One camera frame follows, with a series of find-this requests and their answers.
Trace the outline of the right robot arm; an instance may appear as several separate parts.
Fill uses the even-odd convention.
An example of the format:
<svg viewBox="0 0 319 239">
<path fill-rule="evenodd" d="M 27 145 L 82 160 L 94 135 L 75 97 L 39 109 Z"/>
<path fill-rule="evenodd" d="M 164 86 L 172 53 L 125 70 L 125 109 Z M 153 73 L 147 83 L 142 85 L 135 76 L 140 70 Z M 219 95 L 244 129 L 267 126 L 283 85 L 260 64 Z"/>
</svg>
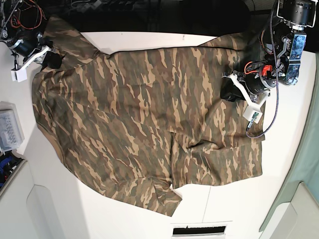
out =
<svg viewBox="0 0 319 239">
<path fill-rule="evenodd" d="M 55 52 L 53 41 L 44 35 L 48 22 L 35 0 L 2 0 L 0 2 L 0 41 L 14 57 L 13 71 L 32 62 L 58 69 L 62 56 Z"/>
</svg>

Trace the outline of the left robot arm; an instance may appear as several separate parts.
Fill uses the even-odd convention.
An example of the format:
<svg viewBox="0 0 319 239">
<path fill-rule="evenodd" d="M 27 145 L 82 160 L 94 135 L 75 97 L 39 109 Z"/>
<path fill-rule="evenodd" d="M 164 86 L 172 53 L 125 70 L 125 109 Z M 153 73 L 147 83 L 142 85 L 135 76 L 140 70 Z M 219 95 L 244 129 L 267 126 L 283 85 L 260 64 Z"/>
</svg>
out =
<svg viewBox="0 0 319 239">
<path fill-rule="evenodd" d="M 269 23 L 259 35 L 266 55 L 262 61 L 249 61 L 237 75 L 240 90 L 229 77 L 223 83 L 220 96 L 234 102 L 244 100 L 247 93 L 252 102 L 262 94 L 269 96 L 278 83 L 286 86 L 298 81 L 301 56 L 306 45 L 305 28 L 314 27 L 316 0 L 277 0 L 271 9 Z"/>
</svg>

